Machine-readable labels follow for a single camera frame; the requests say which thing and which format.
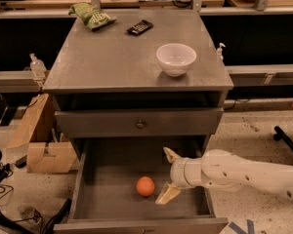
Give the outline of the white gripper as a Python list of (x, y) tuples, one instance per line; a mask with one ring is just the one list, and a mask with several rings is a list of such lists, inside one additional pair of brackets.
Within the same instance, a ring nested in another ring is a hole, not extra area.
[(169, 147), (163, 148), (168, 162), (171, 164), (171, 182), (165, 182), (164, 186), (155, 200), (156, 205), (166, 205), (180, 193), (181, 189), (190, 189), (204, 184), (205, 178), (202, 172), (200, 158), (180, 157)]

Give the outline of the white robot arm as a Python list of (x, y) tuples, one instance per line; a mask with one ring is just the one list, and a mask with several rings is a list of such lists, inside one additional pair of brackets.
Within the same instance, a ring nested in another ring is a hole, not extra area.
[(171, 164), (171, 181), (164, 184), (157, 205), (166, 205), (185, 189), (237, 191), (243, 185), (293, 203), (293, 166), (251, 161), (222, 149), (208, 150), (200, 158), (181, 157), (168, 147), (163, 150)]

